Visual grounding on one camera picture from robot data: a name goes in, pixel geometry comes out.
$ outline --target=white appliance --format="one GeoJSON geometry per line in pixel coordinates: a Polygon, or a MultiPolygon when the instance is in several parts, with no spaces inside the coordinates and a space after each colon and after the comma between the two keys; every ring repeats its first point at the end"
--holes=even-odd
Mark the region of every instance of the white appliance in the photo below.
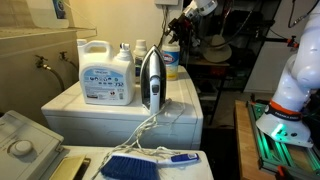
{"type": "MultiPolygon", "coordinates": [[[[99,172],[99,167],[113,148],[63,146],[62,141],[62,136],[27,117],[15,111],[7,112],[0,118],[1,179],[87,180],[92,179],[95,174],[97,176],[94,179],[105,179],[99,172]]],[[[160,179],[213,180],[203,151],[177,151],[196,152],[201,161],[176,167],[161,167],[158,169],[160,179]]]]}
{"type": "MultiPolygon", "coordinates": [[[[178,80],[167,81],[168,98],[172,102],[157,116],[164,126],[147,131],[140,144],[144,148],[199,149],[203,114],[193,82],[182,66],[178,80]]],[[[78,146],[122,144],[150,117],[142,106],[139,85],[127,106],[86,104],[80,84],[76,83],[41,109],[50,128],[65,138],[64,144],[78,146]]]]}

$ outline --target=shelf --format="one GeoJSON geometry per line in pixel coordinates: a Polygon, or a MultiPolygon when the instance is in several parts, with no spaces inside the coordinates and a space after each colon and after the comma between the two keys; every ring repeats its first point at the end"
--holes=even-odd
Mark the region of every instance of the shelf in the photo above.
{"type": "Polygon", "coordinates": [[[45,34],[55,34],[63,32],[79,32],[96,29],[86,28],[66,28],[66,29],[51,29],[51,28],[28,28],[28,27],[0,27],[0,40],[13,39],[20,37],[38,36],[45,34]]]}

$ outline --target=laundry detergent jug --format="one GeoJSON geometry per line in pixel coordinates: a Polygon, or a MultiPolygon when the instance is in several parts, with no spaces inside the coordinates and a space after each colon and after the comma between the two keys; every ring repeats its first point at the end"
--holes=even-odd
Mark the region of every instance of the laundry detergent jug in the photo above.
{"type": "Polygon", "coordinates": [[[127,105],[134,96],[135,69],[129,44],[113,56],[106,41],[78,43],[79,81],[87,104],[127,105]]]}

